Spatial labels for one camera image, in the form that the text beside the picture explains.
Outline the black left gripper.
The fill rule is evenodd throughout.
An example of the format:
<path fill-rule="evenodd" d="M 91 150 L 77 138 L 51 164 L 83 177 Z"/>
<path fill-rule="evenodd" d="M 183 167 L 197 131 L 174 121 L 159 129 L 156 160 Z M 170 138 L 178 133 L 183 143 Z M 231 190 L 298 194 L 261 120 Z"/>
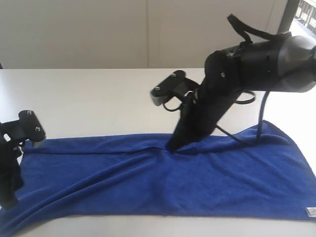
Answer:
<path fill-rule="evenodd" d="M 13 135 L 17 127 L 18 121 L 0 125 L 0 206 L 6 210 L 17 205 L 15 192 L 24 185 L 17 161 L 22 155 L 18 146 L 20 141 Z"/>

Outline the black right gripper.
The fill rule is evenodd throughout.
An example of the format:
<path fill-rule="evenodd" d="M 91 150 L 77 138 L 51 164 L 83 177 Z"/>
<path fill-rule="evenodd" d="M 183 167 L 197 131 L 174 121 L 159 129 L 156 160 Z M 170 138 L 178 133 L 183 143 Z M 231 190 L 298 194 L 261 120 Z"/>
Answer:
<path fill-rule="evenodd" d="M 238 97 L 239 87 L 232 83 L 203 82 L 182 107 L 180 119 L 166 149 L 174 153 L 212 134 L 217 122 Z"/>

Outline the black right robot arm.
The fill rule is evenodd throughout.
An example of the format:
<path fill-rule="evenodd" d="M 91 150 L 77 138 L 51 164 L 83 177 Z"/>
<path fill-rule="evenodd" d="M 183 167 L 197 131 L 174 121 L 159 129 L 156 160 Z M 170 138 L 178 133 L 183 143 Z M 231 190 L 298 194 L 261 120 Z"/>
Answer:
<path fill-rule="evenodd" d="M 212 134 L 245 91 L 298 92 L 316 84 L 316 41 L 290 36 L 210 54 L 204 79 L 191 90 L 166 144 L 171 153 Z"/>

